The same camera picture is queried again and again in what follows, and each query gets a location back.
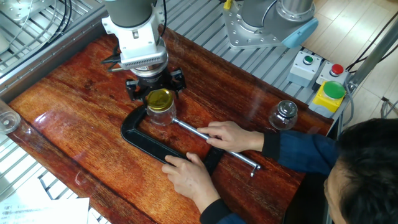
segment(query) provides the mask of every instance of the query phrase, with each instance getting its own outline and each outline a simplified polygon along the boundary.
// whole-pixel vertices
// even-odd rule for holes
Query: hand
[[[214,147],[230,152],[245,150],[262,151],[264,135],[253,131],[246,131],[235,122],[211,122],[207,128],[198,128],[200,133],[209,134],[207,143]]]
[[[167,178],[174,184],[174,190],[192,199],[202,213],[220,196],[198,155],[188,152],[187,158],[192,162],[174,156],[166,156],[165,160],[175,167],[164,164],[162,171],[168,174]]]

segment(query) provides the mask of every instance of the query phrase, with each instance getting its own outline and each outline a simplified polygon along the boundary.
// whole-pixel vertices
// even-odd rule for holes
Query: floor
[[[314,2],[317,7],[315,17],[319,20],[319,26],[303,46],[344,67],[359,57],[398,11],[398,0],[314,0]],[[354,118],[347,126],[371,118],[380,118],[382,97],[390,99],[393,103],[398,100],[398,63],[396,62],[398,62],[398,50],[379,63],[361,83],[354,93]],[[350,113],[351,105],[348,105],[344,121],[348,120]],[[392,112],[388,118],[398,118],[398,115]]]

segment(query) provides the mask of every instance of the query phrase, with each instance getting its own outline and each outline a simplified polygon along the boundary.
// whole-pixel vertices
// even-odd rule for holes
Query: black sleeve
[[[280,157],[280,133],[264,133],[264,145],[261,154],[276,161]]]
[[[201,224],[216,224],[223,218],[231,214],[231,210],[226,206],[222,199],[213,202],[200,215]]]

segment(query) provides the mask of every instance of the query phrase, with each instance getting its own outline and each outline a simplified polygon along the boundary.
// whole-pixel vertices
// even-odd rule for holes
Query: green button
[[[346,94],[343,85],[335,81],[326,82],[323,86],[323,91],[326,95],[334,99],[340,99]]]
[[[305,56],[303,59],[304,64],[311,65],[313,62],[313,58],[311,56]]]

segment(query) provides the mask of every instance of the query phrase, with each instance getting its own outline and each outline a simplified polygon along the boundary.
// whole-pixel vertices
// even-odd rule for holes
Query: person's left hand
[[[191,162],[174,156],[166,156],[166,161],[175,165],[175,167],[164,164],[162,171],[168,174],[167,178],[174,184],[174,190],[192,199],[202,213],[207,206],[218,200],[220,196],[198,155],[188,152],[187,158]]]

